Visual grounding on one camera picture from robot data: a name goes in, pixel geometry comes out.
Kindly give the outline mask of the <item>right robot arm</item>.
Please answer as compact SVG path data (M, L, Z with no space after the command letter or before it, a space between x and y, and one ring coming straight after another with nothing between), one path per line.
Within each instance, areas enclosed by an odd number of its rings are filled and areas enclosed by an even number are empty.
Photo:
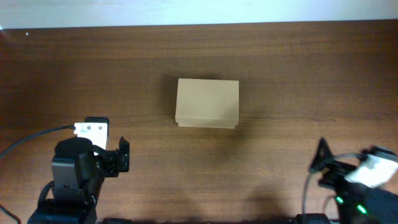
M397 172L397 154L373 146L359 153L334 155L325 138L317 151L305 181L302 211L296 223L397 223L397 195L382 186ZM320 187L334 191L339 218L307 213L307 191L314 174L321 173Z

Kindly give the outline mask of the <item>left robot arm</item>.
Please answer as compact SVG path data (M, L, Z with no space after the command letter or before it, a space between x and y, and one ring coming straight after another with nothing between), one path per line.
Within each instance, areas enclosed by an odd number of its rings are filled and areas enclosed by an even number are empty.
M29 223L89 224L97 220L96 206L107 177L129 171L130 143L107 151L87 138L74 137L55 146L53 180L41 191Z

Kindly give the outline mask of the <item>cardboard box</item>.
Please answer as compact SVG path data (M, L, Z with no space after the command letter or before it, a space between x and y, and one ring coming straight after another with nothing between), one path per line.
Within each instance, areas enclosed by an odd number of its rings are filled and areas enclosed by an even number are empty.
M239 82L180 78L175 122L184 128L234 129L239 123Z

